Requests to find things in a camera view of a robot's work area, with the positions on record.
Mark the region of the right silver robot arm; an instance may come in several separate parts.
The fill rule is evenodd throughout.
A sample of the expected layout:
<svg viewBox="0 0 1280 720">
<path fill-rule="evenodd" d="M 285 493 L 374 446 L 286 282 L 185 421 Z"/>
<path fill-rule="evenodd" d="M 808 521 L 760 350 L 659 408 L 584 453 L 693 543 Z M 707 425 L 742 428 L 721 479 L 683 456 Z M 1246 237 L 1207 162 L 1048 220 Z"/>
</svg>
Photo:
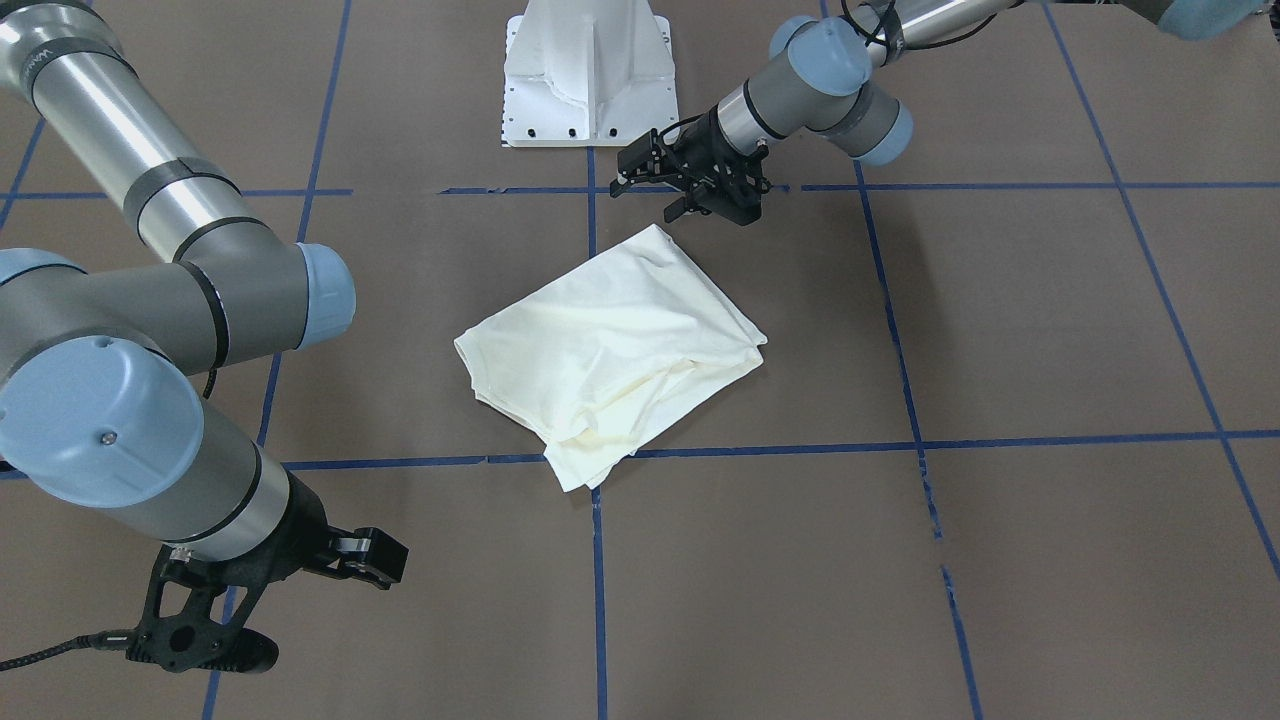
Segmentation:
<svg viewBox="0 0 1280 720">
<path fill-rule="evenodd" d="M 90 273 L 55 252 L 3 251 L 3 459 L 161 543 L 134 628 L 3 669 L 93 648 L 169 673 L 266 671 L 276 643 L 246 623 L 271 583 L 311 571 L 388 589 L 408 551 L 374 527 L 330 525 L 189 378 L 344 333 L 349 269 L 326 246 L 276 237 L 87 4 L 3 4 L 3 90 L 64 138 L 157 256 Z"/>
</svg>

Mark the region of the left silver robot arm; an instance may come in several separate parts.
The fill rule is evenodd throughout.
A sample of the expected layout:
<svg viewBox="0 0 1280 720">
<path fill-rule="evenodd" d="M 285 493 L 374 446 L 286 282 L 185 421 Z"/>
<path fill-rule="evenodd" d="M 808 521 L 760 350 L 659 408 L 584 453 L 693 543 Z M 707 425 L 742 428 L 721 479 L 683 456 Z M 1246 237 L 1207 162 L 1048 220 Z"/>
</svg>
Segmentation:
<svg viewBox="0 0 1280 720">
<path fill-rule="evenodd" d="M 854 161 L 884 165 L 914 133 L 905 104 L 873 74 L 910 53 L 970 38 L 1010 1 L 841 3 L 824 18 L 796 15 L 772 36 L 769 59 L 703 114 L 649 129 L 620 150 L 611 197 L 639 184 L 672 188 L 666 222 L 700 214 L 737 225 L 762 218 L 771 191 L 763 165 L 799 131 Z"/>
</svg>

